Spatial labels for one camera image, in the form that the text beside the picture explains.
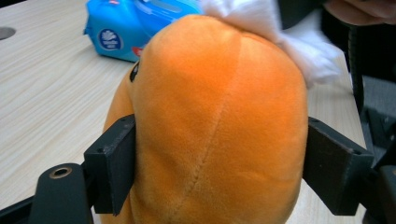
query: light wood surface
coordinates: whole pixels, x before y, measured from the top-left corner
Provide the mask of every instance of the light wood surface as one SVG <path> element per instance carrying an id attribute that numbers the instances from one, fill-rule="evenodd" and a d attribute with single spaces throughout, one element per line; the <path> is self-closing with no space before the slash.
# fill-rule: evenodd
<path id="1" fill-rule="evenodd" d="M 111 98 L 132 66 L 96 54 L 82 34 L 85 0 L 28 0 L 0 8 L 0 209 L 35 193 L 41 173 L 83 162 Z M 340 64 L 345 66 L 344 59 Z M 364 147 L 349 77 L 309 91 L 309 114 Z M 305 183 L 288 223 L 361 223 L 335 217 Z"/>

